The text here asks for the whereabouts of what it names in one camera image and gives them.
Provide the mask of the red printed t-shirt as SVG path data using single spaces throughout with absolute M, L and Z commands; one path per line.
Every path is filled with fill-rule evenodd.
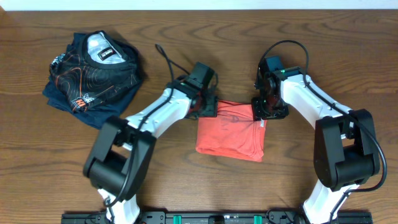
M 216 117 L 198 120 L 195 150 L 212 156 L 261 162 L 266 124 L 266 120 L 254 120 L 250 104 L 220 100 Z

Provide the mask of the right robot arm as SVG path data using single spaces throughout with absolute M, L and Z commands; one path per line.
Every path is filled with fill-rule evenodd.
M 372 223 L 369 212 L 342 212 L 360 185 L 380 170 L 370 112 L 339 104 L 300 67 L 285 68 L 278 56 L 261 59 L 252 99 L 257 121 L 284 119 L 295 108 L 315 130 L 313 165 L 317 182 L 300 210 L 268 212 L 269 223 Z

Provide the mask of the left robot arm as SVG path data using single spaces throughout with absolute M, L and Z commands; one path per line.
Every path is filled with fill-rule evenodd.
M 135 223 L 140 215 L 136 194 L 149 168 L 157 139 L 189 116 L 216 116 L 216 72 L 196 63 L 184 77 L 172 79 L 158 99 L 142 111 L 112 116 L 100 129 L 83 166 L 83 175 L 103 198 L 106 210 L 86 223 Z

